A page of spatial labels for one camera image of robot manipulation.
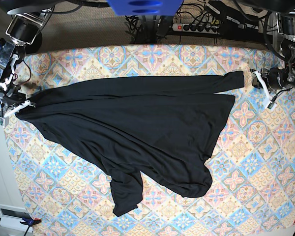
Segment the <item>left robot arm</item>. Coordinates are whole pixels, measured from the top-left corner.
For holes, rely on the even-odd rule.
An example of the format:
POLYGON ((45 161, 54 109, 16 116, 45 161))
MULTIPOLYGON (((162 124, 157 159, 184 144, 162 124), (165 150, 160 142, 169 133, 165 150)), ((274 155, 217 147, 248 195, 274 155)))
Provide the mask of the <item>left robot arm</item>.
POLYGON ((234 4, 247 20, 252 18, 243 12, 239 4, 267 11, 264 17, 258 19, 263 21, 265 45, 284 62, 283 69, 276 67, 262 72, 261 80, 255 79, 253 86, 261 87, 264 82, 265 89, 269 91, 295 89, 295 0, 235 0, 234 4), (273 36, 282 38, 279 51, 274 48, 275 44, 267 35, 272 16, 276 20, 273 36))

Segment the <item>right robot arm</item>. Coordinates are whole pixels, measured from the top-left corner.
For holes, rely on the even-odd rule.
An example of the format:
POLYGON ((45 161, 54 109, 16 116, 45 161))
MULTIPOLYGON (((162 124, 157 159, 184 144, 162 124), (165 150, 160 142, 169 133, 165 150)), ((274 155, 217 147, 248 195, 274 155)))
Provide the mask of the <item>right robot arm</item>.
POLYGON ((0 0, 0 9, 13 16, 5 32, 9 39, 0 40, 0 115, 25 103, 26 95, 14 84, 15 69, 23 62, 26 47, 40 36, 48 14, 57 3, 57 0, 0 0))

